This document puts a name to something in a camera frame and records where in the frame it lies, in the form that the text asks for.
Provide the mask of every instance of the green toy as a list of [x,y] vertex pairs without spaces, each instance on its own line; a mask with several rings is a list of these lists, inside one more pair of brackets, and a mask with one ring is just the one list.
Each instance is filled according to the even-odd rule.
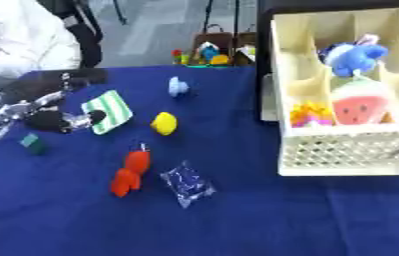
[[20,141],[23,147],[34,155],[42,155],[47,150],[45,143],[35,134],[29,133]]

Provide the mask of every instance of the black chair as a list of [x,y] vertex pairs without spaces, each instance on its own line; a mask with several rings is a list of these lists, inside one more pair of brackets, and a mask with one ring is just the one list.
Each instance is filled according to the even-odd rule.
[[82,68],[93,68],[102,60],[103,32],[86,0],[37,0],[62,20],[74,17],[77,24],[67,27],[81,45]]

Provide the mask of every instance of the watermelon plush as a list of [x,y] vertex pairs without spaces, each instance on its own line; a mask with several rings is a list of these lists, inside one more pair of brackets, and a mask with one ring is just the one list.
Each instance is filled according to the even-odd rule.
[[333,112],[338,124],[379,123],[388,112],[389,88],[367,77],[354,78],[332,92]]

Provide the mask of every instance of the green striped cloth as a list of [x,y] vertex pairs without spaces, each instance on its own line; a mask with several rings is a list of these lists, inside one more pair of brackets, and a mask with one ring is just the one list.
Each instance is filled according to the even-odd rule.
[[115,90],[105,92],[98,98],[82,104],[81,107],[84,113],[93,110],[102,110],[106,113],[106,118],[93,126],[93,132],[98,135],[108,133],[126,123],[133,116],[132,111]]

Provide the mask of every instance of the floor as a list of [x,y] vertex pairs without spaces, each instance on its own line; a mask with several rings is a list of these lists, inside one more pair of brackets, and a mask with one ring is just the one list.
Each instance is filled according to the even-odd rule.
[[[214,0],[210,24],[233,32],[235,0]],[[256,0],[240,0],[240,30],[255,24]],[[190,51],[201,32],[208,0],[119,0],[128,18],[122,25],[112,0],[90,0],[104,31],[100,67],[169,65],[171,50]]]

